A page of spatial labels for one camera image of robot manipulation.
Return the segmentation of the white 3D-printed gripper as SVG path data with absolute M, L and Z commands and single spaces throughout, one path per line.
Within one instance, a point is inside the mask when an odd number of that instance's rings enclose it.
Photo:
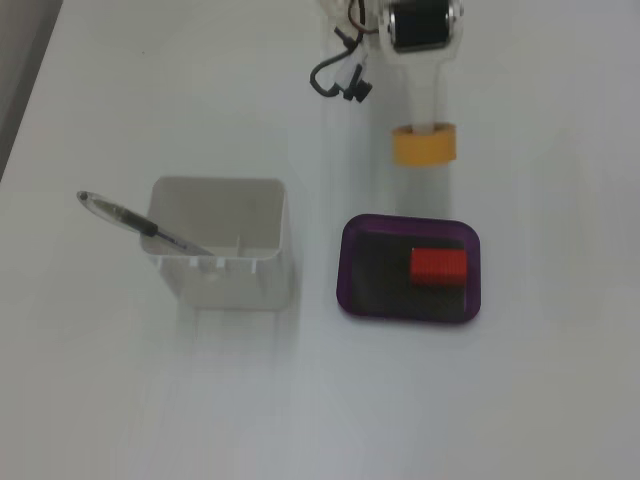
M 385 60 L 405 68 L 411 131 L 436 131 L 442 62 L 453 60 L 463 36 L 461 1 L 380 1 L 379 43 Z

